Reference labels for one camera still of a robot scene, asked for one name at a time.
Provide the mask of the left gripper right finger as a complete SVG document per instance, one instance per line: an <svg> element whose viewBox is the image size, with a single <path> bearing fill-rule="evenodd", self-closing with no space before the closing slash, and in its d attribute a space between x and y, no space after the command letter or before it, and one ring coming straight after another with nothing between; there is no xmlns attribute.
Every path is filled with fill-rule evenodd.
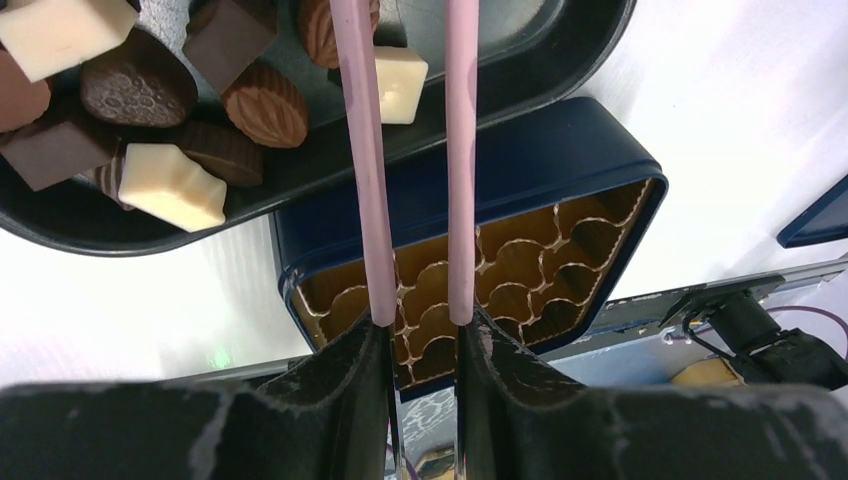
<svg viewBox="0 0 848 480"><path fill-rule="evenodd" d="M468 479L843 479L847 412L810 386L590 387L482 310L458 330Z"/></svg>

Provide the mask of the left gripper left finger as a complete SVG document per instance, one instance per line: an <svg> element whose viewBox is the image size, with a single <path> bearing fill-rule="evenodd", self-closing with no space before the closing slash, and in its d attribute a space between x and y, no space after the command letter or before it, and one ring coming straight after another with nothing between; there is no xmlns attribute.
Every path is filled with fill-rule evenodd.
<svg viewBox="0 0 848 480"><path fill-rule="evenodd" d="M294 368L232 381L1 392L5 479L379 479L389 334L368 315Z"/></svg>

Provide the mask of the blue chocolate box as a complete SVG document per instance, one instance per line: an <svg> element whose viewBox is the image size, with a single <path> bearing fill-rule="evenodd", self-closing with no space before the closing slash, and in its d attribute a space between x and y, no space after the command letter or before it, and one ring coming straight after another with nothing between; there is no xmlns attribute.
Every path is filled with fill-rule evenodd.
<svg viewBox="0 0 848 480"><path fill-rule="evenodd" d="M587 332L641 241L667 180L600 103L575 98L477 136L476 300L535 353ZM398 285L396 382L411 400L454 376L448 317L446 151L386 176ZM347 183L273 217L279 294L321 349L368 305L356 188Z"/></svg>

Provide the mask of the pink silicone tongs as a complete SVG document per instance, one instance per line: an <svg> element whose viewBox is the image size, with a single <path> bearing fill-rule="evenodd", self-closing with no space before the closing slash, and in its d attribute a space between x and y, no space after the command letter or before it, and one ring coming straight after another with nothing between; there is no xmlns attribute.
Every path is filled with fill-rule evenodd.
<svg viewBox="0 0 848 480"><path fill-rule="evenodd" d="M479 7L476 1L449 1L445 6L448 306L449 319L457 326L469 324L474 310ZM333 1L330 9L357 186L369 305L373 323L388 327L396 319L397 286L369 7L359 1Z"/></svg>

